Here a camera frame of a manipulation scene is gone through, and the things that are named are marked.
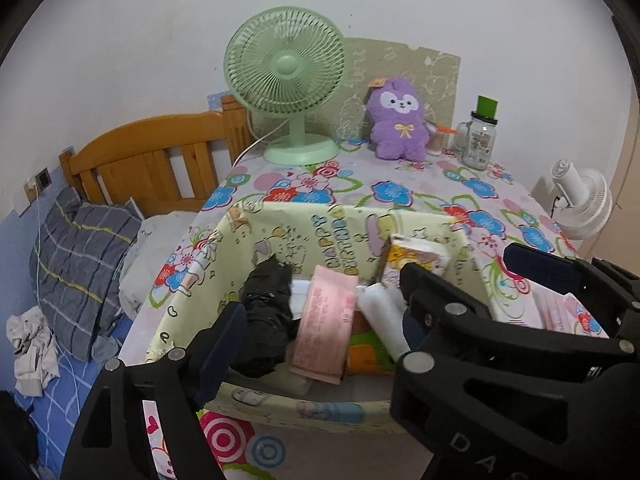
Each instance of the fan base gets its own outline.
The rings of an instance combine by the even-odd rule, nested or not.
[[[319,164],[338,154],[338,145],[328,137],[305,134],[301,146],[292,146],[290,137],[282,137],[269,144],[264,158],[280,166],[307,166]]]

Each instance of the purple plush toy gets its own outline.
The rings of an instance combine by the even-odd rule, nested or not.
[[[424,108],[407,79],[389,79],[376,88],[367,110],[374,122],[371,140],[376,143],[377,158],[424,161],[429,132],[422,124]]]

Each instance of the blue bedsheet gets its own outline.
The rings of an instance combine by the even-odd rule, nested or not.
[[[121,343],[129,333],[132,321],[123,316],[113,331],[113,336]],[[38,449],[40,463],[60,476],[66,447],[71,439],[74,424],[78,419],[78,401],[80,408],[89,394],[92,384],[100,371],[96,361],[83,363],[71,354],[58,351],[60,377],[53,379],[42,397],[23,397],[15,393],[15,400],[23,408],[34,406],[31,419],[38,429]]]

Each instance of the red target pattern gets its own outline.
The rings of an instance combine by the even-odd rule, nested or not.
[[[244,450],[254,436],[254,428],[250,422],[207,412],[200,418],[200,427],[219,463],[246,463]]]

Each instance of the floral tablecloth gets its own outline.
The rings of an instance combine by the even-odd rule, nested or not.
[[[450,151],[416,163],[379,160],[367,141],[348,140],[339,147],[334,159],[304,168],[275,166],[254,152],[233,168],[159,273],[123,348],[121,358],[127,365],[144,362],[166,300],[177,291],[189,293],[184,283],[191,263],[228,207],[245,199],[344,203],[454,216],[471,240],[494,318],[543,327],[531,284],[505,268],[504,248],[519,241],[560,256],[575,251],[500,164],[494,162],[487,171],[477,172],[462,166]],[[148,403],[145,413],[158,471],[174,478],[155,405]],[[420,478],[430,456],[407,435],[337,436],[305,431],[301,438],[304,430],[262,426],[212,412],[201,413],[200,422],[230,479],[386,479],[398,477],[400,470],[401,478],[415,479]]]

